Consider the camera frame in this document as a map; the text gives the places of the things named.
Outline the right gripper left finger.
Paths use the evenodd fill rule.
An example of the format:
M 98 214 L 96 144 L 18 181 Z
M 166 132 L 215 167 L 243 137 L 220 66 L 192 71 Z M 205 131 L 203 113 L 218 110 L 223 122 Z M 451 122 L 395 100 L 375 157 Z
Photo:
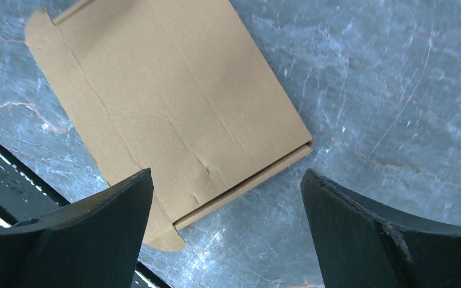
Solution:
M 0 227 L 0 287 L 130 287 L 154 195 L 151 171 Z

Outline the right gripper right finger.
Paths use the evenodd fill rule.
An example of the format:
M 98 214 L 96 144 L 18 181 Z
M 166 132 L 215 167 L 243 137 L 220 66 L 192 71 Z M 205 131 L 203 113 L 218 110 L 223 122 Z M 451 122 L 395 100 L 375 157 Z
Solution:
M 461 226 L 392 208 L 312 169 L 300 186 L 326 287 L 461 287 Z

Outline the cardboard box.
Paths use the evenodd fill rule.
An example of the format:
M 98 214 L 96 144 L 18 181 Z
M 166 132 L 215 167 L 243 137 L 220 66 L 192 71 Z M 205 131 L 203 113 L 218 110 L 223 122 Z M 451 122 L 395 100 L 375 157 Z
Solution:
M 312 151 L 229 1 L 78 1 L 24 35 L 104 180 L 151 169 L 151 248 Z

